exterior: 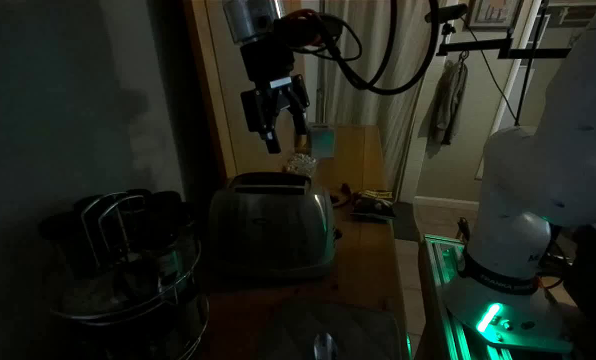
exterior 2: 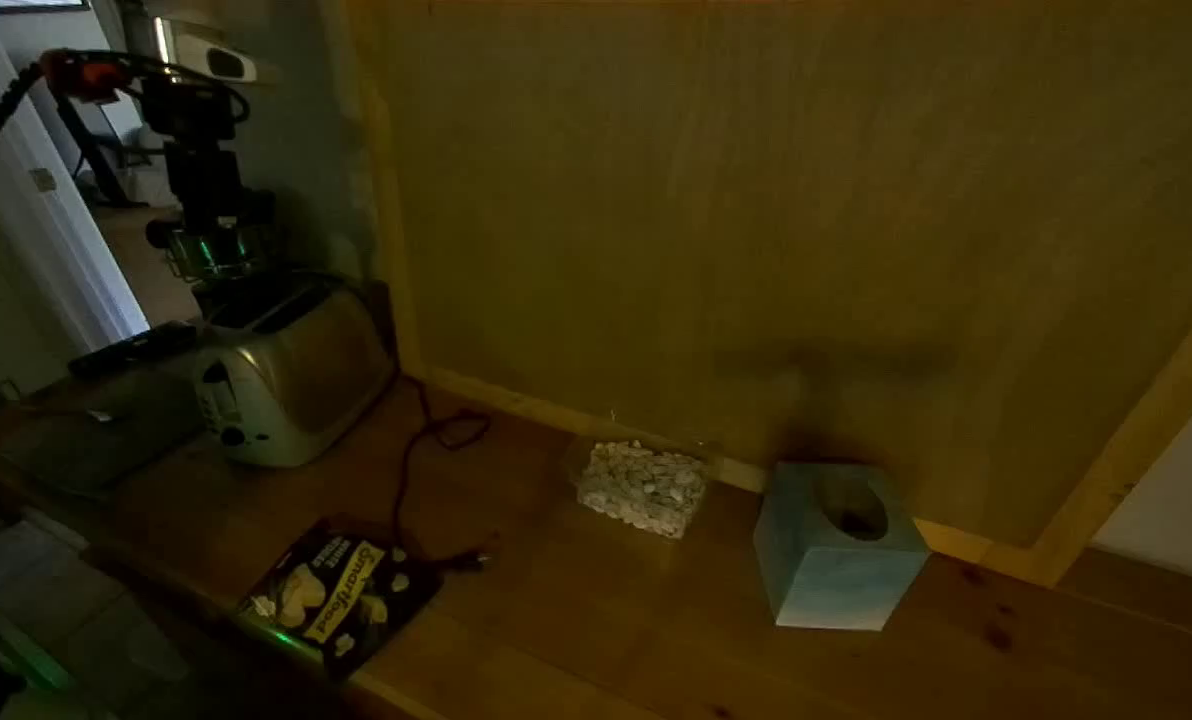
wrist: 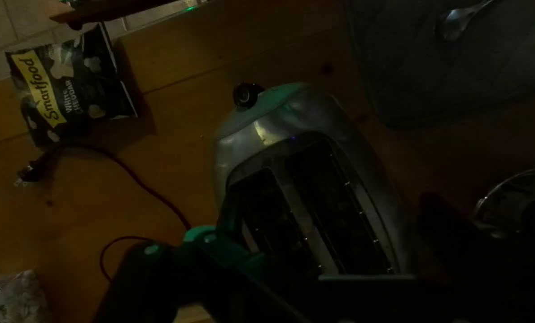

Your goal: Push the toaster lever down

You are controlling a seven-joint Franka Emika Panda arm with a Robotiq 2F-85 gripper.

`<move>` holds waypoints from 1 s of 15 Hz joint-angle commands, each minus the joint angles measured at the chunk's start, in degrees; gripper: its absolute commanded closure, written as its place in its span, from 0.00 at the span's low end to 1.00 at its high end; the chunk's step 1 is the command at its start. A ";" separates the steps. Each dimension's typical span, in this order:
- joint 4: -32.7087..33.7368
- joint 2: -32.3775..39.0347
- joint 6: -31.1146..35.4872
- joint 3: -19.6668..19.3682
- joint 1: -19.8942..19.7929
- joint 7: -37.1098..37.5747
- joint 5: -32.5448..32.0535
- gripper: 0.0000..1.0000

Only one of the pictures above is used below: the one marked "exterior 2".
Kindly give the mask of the black gripper green light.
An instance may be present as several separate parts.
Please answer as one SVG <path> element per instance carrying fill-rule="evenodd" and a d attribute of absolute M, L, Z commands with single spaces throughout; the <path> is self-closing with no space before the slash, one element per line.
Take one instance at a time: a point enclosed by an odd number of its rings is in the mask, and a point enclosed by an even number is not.
<path fill-rule="evenodd" d="M 279 294 L 270 194 L 243 194 L 221 218 L 151 218 L 144 235 L 187 285 L 204 319 L 246 325 Z"/>

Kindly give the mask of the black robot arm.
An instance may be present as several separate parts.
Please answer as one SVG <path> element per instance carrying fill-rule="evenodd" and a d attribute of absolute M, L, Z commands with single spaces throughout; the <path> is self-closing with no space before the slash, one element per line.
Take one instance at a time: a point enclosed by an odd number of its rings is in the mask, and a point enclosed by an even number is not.
<path fill-rule="evenodd" d="M 84 161 L 94 158 L 94 140 L 80 126 L 76 102 L 113 105 L 131 96 L 138 120 L 163 137 L 158 158 L 181 214 L 151 218 L 144 242 L 187 285 L 204 319 L 269 285 L 274 197 L 246 188 L 241 178 L 233 140 L 250 105 L 233 85 L 138 51 L 53 48 L 0 91 L 0 134 L 36 79 L 48 85 Z"/>

